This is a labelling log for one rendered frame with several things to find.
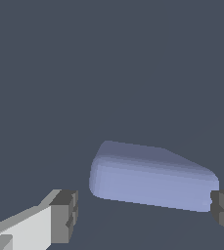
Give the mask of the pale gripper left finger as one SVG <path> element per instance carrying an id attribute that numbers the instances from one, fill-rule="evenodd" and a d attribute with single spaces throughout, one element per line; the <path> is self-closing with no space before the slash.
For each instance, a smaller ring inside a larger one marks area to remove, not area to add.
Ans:
<path id="1" fill-rule="evenodd" d="M 52 243 L 69 243 L 77 201 L 77 190 L 53 189 L 37 206 L 0 222 L 0 250 L 47 250 Z"/>

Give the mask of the lavender blue rounded block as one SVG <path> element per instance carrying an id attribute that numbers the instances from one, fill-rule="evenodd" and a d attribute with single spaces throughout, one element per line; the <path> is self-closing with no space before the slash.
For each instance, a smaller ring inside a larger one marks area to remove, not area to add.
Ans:
<path id="1" fill-rule="evenodd" d="M 93 159 L 89 188 L 103 199 L 207 212 L 219 180 L 167 149 L 105 141 Z"/>

